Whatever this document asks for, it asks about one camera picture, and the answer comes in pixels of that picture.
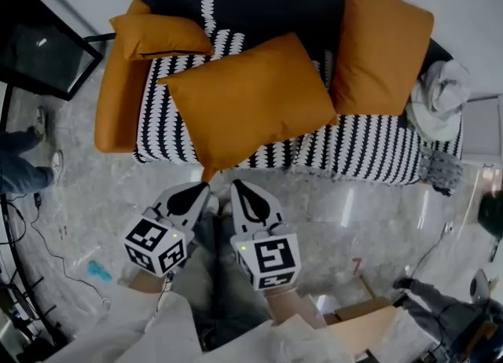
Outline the person's grey trousers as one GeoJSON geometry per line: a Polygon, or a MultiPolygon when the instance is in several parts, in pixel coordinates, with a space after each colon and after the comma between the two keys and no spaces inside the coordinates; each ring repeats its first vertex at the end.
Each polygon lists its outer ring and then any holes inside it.
{"type": "Polygon", "coordinates": [[[200,345],[211,351],[268,321],[270,314],[236,261],[232,217],[206,211],[194,233],[193,252],[171,290],[187,299],[200,345]]]}

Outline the person's white shirt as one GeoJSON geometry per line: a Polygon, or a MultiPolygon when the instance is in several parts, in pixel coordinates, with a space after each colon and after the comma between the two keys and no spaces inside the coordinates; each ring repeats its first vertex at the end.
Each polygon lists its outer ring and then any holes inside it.
{"type": "Polygon", "coordinates": [[[44,363],[354,363],[328,329],[313,329],[298,315],[204,352],[186,298],[171,291],[160,305],[157,295],[116,291],[94,326],[44,363]]]}

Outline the dark sofa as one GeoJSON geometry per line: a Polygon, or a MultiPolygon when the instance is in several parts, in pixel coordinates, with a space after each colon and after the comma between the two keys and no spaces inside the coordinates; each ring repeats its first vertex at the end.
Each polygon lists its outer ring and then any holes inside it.
{"type": "MultiPolygon", "coordinates": [[[[344,0],[142,0],[153,11],[179,11],[204,26],[221,59],[294,31],[307,48],[324,83],[332,78],[335,36],[344,0]]],[[[198,67],[208,56],[162,57],[152,61],[146,78],[134,155],[141,163],[167,160],[196,163],[189,133],[167,88],[157,80],[198,67]]],[[[389,185],[425,179],[425,157],[462,154],[463,126],[448,142],[425,141],[406,117],[344,115],[336,126],[263,145],[245,159],[248,169],[281,169],[355,178],[389,185]]]]}

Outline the teal cloth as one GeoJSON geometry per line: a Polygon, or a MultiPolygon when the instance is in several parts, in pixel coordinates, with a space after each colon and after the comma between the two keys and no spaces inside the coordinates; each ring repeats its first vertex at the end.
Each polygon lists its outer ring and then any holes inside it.
{"type": "Polygon", "coordinates": [[[87,263],[87,273],[89,276],[98,278],[104,283],[112,282],[111,274],[103,267],[102,264],[94,260],[87,263]]]}

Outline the grey knitted cloth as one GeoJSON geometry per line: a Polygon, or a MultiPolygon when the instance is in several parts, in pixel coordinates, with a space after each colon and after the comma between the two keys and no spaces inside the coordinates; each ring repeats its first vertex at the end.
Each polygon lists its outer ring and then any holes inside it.
{"type": "Polygon", "coordinates": [[[461,161],[449,153],[422,146],[418,177],[444,196],[452,196],[461,182],[464,168],[461,161]]]}

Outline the black trash bin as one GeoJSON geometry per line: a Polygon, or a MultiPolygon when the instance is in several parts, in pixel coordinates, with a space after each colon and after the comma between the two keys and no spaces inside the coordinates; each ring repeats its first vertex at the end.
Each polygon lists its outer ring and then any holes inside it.
{"type": "Polygon", "coordinates": [[[486,192],[483,195],[478,223],[496,239],[503,239],[503,190],[486,192]]]}

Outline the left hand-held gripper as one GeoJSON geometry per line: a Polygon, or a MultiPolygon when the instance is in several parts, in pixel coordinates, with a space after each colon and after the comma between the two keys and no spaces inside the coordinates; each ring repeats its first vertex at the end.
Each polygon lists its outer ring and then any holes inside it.
{"type": "Polygon", "coordinates": [[[210,185],[193,181],[171,187],[154,206],[136,214],[123,231],[127,258],[156,277],[176,270],[188,257],[193,228],[210,196],[210,185]]]}

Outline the person's left forearm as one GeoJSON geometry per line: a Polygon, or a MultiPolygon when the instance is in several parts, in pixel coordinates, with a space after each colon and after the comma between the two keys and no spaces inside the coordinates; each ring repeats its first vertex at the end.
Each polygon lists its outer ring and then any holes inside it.
{"type": "Polygon", "coordinates": [[[127,287],[145,294],[160,294],[165,283],[166,277],[157,277],[140,269],[130,280],[127,287]]]}

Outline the white crumpled garment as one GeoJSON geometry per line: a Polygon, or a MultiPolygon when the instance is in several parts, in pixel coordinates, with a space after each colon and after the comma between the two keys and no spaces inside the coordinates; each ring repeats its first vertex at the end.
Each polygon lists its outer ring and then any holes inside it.
{"type": "Polygon", "coordinates": [[[422,130],[446,130],[459,122],[470,95],[468,69],[456,60],[436,61],[416,81],[407,114],[422,130]]]}

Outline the orange sofa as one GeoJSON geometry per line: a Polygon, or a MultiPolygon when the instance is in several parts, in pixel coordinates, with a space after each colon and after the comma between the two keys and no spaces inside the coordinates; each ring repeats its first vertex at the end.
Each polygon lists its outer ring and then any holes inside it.
{"type": "MultiPolygon", "coordinates": [[[[130,4],[129,9],[124,14],[156,14],[169,17],[184,17],[179,11],[171,11],[171,12],[153,11],[142,0],[133,0],[132,3],[130,4]]],[[[193,20],[204,30],[204,26],[202,25],[202,23],[191,18],[187,19],[193,20]]],[[[331,84],[335,71],[336,57],[340,43],[340,25],[336,31],[335,36],[336,54],[334,60],[334,67],[332,71],[332,78],[329,83],[324,83],[322,81],[329,93],[331,101],[332,101],[331,84]]],[[[295,33],[294,31],[289,31],[281,35],[285,35],[290,32],[295,33]]],[[[270,38],[265,42],[274,39],[278,36],[270,38]]],[[[141,102],[145,90],[146,78],[149,73],[149,68],[153,60],[155,59],[140,60],[140,61],[126,60],[123,56],[121,43],[117,39],[117,37],[115,38],[115,42],[112,46],[112,52],[105,67],[105,73],[102,79],[101,89],[97,102],[97,114],[94,129],[94,144],[99,151],[104,153],[134,154],[138,135],[138,123],[139,123],[141,102]]],[[[419,79],[436,61],[450,61],[450,60],[453,60],[452,57],[442,47],[440,47],[435,41],[433,41],[430,38],[428,50],[426,52],[417,79],[419,79]]],[[[337,111],[336,115],[337,119],[335,122],[329,123],[323,127],[338,125],[343,115],[338,114],[337,111]]],[[[398,116],[405,116],[408,124],[414,130],[416,130],[407,117],[406,107],[402,112],[402,114],[398,116]]],[[[260,169],[260,170],[293,171],[293,170],[281,170],[281,169],[260,169]]],[[[295,172],[318,174],[307,171],[295,171],[295,172]]]]}

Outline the light wooden table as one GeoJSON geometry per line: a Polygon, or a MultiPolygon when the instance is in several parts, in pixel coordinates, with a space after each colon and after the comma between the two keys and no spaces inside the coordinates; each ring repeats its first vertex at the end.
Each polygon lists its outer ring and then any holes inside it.
{"type": "Polygon", "coordinates": [[[398,309],[380,296],[324,313],[329,330],[354,355],[378,345],[394,323],[398,309]]]}

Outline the pale green folded cloth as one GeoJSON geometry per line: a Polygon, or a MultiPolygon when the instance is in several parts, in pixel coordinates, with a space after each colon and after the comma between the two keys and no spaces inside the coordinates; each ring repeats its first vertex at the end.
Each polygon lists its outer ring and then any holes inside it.
{"type": "Polygon", "coordinates": [[[419,101],[409,101],[406,114],[425,141],[451,141],[456,137],[461,124],[461,110],[437,115],[419,101]]]}

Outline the small orange zippered cushion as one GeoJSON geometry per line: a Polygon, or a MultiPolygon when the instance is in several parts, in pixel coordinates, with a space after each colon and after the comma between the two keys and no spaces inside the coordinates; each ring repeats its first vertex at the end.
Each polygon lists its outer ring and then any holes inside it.
{"type": "Polygon", "coordinates": [[[210,56],[214,47],[193,20],[156,14],[123,14],[109,20],[127,61],[160,57],[210,56]]]}

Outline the person's right forearm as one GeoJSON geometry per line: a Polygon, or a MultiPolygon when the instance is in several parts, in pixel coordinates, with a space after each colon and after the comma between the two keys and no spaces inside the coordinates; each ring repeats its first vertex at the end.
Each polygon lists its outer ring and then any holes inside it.
{"type": "Polygon", "coordinates": [[[307,301],[303,299],[295,286],[283,286],[264,291],[270,309],[271,317],[277,325],[282,324],[295,315],[311,326],[316,324],[316,314],[307,301]]]}

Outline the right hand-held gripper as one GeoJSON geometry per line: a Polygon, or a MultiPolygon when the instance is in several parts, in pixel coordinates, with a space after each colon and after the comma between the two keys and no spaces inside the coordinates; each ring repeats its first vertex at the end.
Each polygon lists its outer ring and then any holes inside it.
{"type": "Polygon", "coordinates": [[[279,200],[236,179],[230,186],[236,235],[230,244],[251,286],[266,291],[293,284],[301,270],[298,238],[283,223],[279,200]]]}

